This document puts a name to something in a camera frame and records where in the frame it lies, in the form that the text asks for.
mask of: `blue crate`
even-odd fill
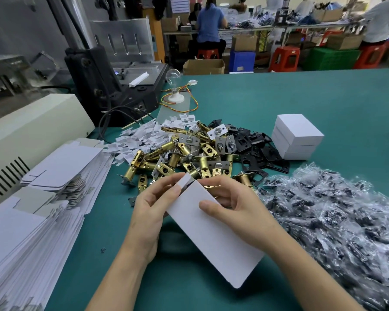
[[[231,51],[229,72],[253,72],[254,51]]]

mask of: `hand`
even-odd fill
[[[123,247],[150,263],[157,252],[158,235],[168,207],[179,197],[181,188],[174,186],[184,172],[162,177],[138,195]]]
[[[210,188],[209,193],[220,203],[201,201],[200,209],[227,224],[242,240],[267,252],[274,243],[274,234],[283,233],[278,224],[254,191],[227,176],[198,180]]]

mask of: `stack of white boxes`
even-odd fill
[[[302,114],[280,114],[272,141],[286,160],[309,160],[324,135]]]

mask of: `right hand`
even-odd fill
[[[264,252],[276,246],[274,234],[285,230],[251,188],[224,175],[198,181],[203,186],[214,186],[208,191],[220,203],[201,201],[200,209],[227,224],[251,246]]]

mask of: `blue shirt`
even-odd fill
[[[214,41],[218,43],[220,41],[218,28],[223,18],[222,10],[214,4],[211,4],[209,9],[206,7],[201,9],[197,16],[197,25],[199,26],[197,42]]]

